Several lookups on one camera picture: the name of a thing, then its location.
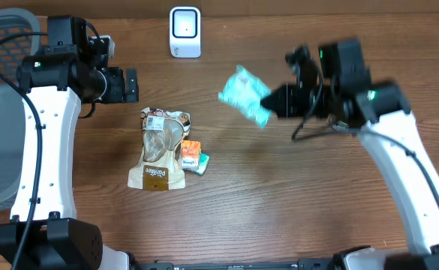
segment green light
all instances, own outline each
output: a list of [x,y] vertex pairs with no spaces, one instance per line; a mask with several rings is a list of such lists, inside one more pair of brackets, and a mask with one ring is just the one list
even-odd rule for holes
[[369,99],[370,101],[372,101],[372,100],[374,100],[375,97],[376,97],[376,91],[369,90],[369,91],[368,91],[368,99]]

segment wooden table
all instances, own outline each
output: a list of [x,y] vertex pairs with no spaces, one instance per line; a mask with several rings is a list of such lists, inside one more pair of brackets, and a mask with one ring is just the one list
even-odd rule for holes
[[[116,42],[113,65],[136,68],[140,102],[98,106],[74,146],[78,219],[141,262],[219,263],[328,257],[357,245],[404,250],[401,219],[371,158],[350,136],[294,144],[299,119],[264,130],[218,101],[236,65],[272,89],[294,81],[284,54],[358,36],[374,80],[395,78],[412,104],[439,172],[439,13],[203,19],[199,59],[170,55],[167,19],[92,21]],[[127,186],[141,151],[140,110],[191,114],[190,138],[211,162],[187,187]],[[322,122],[311,121],[305,133]],[[0,223],[8,211],[0,212]],[[8,269],[0,257],[0,269]]]

